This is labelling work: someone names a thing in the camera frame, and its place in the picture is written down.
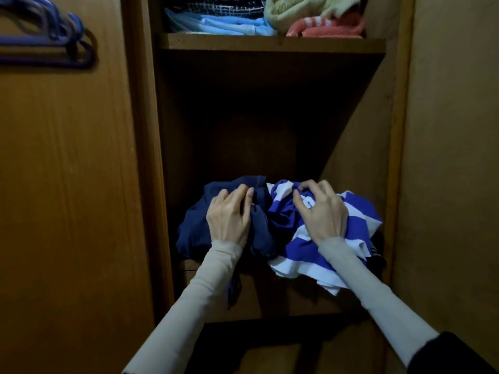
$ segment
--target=light blue clothing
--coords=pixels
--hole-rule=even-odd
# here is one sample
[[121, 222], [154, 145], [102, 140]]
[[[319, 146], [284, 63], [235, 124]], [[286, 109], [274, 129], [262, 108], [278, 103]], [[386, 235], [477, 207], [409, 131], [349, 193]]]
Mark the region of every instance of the light blue clothing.
[[206, 14], [175, 13], [166, 8], [173, 32], [189, 31], [195, 33], [221, 35], [263, 35], [273, 36], [277, 31], [265, 18], [249, 19], [241, 17], [217, 17]]

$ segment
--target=pink towel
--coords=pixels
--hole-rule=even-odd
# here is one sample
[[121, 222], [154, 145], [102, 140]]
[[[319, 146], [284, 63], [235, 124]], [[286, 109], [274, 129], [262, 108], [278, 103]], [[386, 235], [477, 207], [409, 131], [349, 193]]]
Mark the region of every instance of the pink towel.
[[292, 24], [286, 36], [360, 38], [364, 26], [359, 13], [344, 14], [338, 19], [307, 17]]

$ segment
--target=cabinet door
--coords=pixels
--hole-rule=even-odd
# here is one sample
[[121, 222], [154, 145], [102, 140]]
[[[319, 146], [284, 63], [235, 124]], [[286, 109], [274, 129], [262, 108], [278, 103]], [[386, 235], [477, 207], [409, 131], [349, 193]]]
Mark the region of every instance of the cabinet door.
[[119, 372], [154, 327], [121, 5], [51, 1], [99, 61], [0, 68], [0, 365]]

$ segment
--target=long sleeve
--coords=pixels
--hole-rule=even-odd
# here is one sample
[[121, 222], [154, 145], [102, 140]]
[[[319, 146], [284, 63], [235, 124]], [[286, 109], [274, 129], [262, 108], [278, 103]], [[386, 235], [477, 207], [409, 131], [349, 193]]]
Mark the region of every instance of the long sleeve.
[[215, 298], [229, 282], [242, 253], [239, 245], [215, 240], [178, 301], [149, 335], [123, 373], [183, 373]]
[[439, 335], [362, 264], [344, 239], [322, 241], [319, 253], [359, 298], [406, 367], [417, 351]]

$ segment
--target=hand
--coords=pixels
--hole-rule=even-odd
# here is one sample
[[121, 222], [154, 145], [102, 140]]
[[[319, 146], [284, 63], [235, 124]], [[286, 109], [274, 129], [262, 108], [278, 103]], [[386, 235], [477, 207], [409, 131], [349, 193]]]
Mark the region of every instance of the hand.
[[[227, 189], [213, 197], [209, 204], [206, 220], [213, 240], [227, 240], [244, 248], [250, 231], [250, 210], [254, 188], [239, 185], [231, 194]], [[241, 215], [241, 202], [244, 208]]]
[[345, 237], [348, 210], [329, 182], [322, 180], [316, 183], [314, 180], [308, 180], [300, 184], [300, 190], [305, 188], [314, 194], [315, 206], [307, 208], [296, 189], [293, 191], [293, 203], [314, 243], [319, 245], [329, 237]]

